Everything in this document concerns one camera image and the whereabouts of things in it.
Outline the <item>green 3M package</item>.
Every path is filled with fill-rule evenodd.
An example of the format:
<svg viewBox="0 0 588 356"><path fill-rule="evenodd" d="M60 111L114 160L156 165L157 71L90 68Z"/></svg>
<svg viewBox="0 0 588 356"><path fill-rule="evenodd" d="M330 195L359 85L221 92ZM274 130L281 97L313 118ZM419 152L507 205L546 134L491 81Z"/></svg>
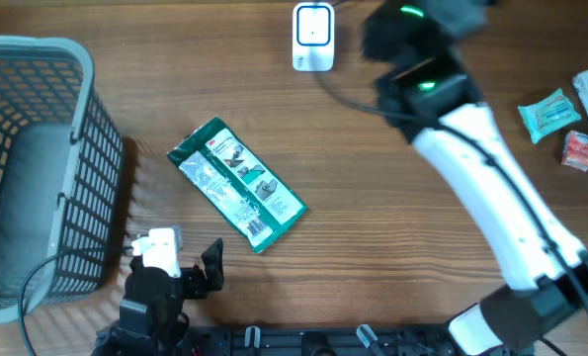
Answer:
<svg viewBox="0 0 588 356"><path fill-rule="evenodd" d="M302 199L218 117L186 136L167 157L255 253L286 234L307 211Z"/></svg>

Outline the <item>teal tissue pack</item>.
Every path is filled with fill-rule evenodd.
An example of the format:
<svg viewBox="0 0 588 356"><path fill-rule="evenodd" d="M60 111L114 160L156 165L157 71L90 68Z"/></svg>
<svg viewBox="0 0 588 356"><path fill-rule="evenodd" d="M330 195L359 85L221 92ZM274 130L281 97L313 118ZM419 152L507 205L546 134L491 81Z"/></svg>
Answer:
<svg viewBox="0 0 588 356"><path fill-rule="evenodd" d="M581 115L575 111L573 104L561 89L555 90L536 104L519 106L518 111L533 144L581 120Z"/></svg>

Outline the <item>red small packet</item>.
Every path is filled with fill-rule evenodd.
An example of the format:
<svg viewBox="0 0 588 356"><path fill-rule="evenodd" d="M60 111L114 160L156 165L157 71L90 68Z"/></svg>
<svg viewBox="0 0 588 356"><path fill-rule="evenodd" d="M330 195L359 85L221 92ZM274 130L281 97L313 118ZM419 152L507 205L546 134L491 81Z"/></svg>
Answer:
<svg viewBox="0 0 588 356"><path fill-rule="evenodd" d="M566 135L561 164L588 171L588 134L570 131Z"/></svg>

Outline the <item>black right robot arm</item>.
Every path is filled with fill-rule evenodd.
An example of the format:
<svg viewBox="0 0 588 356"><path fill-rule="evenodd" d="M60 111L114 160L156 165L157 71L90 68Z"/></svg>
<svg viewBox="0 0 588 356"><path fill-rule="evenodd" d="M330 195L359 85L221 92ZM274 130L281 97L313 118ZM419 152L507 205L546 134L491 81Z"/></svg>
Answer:
<svg viewBox="0 0 588 356"><path fill-rule="evenodd" d="M486 238L504 286L453 317L467 355L520 351L588 311L588 249L548 208L455 53L481 28L476 1L386 1L364 22L363 54L392 70L378 113L439 172Z"/></svg>

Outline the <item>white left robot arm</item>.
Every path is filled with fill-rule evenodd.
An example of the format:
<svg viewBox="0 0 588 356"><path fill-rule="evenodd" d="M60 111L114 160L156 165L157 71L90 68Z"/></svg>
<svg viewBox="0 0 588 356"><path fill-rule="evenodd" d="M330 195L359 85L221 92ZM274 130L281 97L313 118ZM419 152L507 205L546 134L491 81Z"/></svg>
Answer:
<svg viewBox="0 0 588 356"><path fill-rule="evenodd" d="M158 267L146 267L140 256L134 257L119 319L97 333L92 355L202 355L200 339L190 331L183 304L222 289L222 254L219 238L202 253L201 266L182 268L177 277Z"/></svg>

